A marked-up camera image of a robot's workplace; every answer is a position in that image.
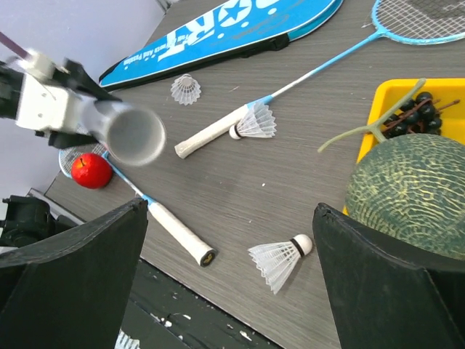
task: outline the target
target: white wall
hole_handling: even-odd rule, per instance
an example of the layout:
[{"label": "white wall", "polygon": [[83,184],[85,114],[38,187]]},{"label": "white wall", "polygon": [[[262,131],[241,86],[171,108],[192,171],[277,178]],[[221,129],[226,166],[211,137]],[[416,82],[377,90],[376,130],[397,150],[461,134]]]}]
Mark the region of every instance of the white wall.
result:
[{"label": "white wall", "polygon": [[[61,63],[82,63],[98,76],[142,48],[163,18],[157,0],[3,0],[0,31],[23,48]],[[0,60],[12,53],[0,45]],[[57,150],[33,131],[0,119],[0,199],[44,192],[59,172]]]}]

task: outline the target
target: white shuttlecock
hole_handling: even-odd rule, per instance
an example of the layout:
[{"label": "white shuttlecock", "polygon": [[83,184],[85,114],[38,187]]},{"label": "white shuttlecock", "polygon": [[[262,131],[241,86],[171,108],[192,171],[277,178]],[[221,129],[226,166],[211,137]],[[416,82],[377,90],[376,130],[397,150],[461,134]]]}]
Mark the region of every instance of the white shuttlecock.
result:
[{"label": "white shuttlecock", "polygon": [[119,330],[118,339],[115,343],[115,349],[140,349],[140,341],[133,340],[130,336]]},{"label": "white shuttlecock", "polygon": [[183,105],[194,103],[201,93],[200,84],[189,74],[180,76],[171,86],[171,96]]},{"label": "white shuttlecock", "polygon": [[248,249],[267,285],[277,294],[291,275],[297,262],[312,251],[312,239],[304,234],[286,242],[263,244]]},{"label": "white shuttlecock", "polygon": [[235,140],[242,137],[271,138],[276,132],[275,120],[268,105],[255,103],[238,124],[231,126],[230,136]]}]

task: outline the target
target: cantaloupe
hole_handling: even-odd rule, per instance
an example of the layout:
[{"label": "cantaloupe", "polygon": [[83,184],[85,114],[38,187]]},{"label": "cantaloupe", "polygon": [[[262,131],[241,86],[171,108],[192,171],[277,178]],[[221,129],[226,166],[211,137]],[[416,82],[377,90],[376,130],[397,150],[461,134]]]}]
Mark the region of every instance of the cantaloupe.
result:
[{"label": "cantaloupe", "polygon": [[370,228],[465,260],[465,146],[422,134],[380,143],[357,164],[345,204]]}]

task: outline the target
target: black floor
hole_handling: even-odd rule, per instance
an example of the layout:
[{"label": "black floor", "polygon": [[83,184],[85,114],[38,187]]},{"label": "black floor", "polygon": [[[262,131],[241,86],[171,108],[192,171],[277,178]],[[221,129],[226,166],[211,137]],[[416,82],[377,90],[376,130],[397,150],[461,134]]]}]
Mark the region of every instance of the black floor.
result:
[{"label": "black floor", "polygon": [[141,349],[282,349],[143,260],[122,329]]}]

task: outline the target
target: racket strings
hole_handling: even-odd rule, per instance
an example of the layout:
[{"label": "racket strings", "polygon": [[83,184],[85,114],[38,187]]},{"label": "racket strings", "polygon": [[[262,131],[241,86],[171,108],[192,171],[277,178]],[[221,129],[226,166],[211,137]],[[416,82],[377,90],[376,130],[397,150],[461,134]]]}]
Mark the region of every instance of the racket strings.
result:
[{"label": "racket strings", "polygon": [[[88,135],[89,133],[85,128],[79,126],[76,130],[76,133],[82,135]],[[106,148],[100,144],[88,144],[88,145],[80,145],[78,147],[66,148],[60,151],[59,156],[59,163],[60,169],[63,174],[67,177],[71,176],[71,170],[73,168],[74,161],[85,153],[96,153],[98,155],[102,155],[106,151]]]},{"label": "racket strings", "polygon": [[389,32],[404,38],[434,40],[454,36],[465,32],[465,1],[451,1],[381,0],[376,19]]}]

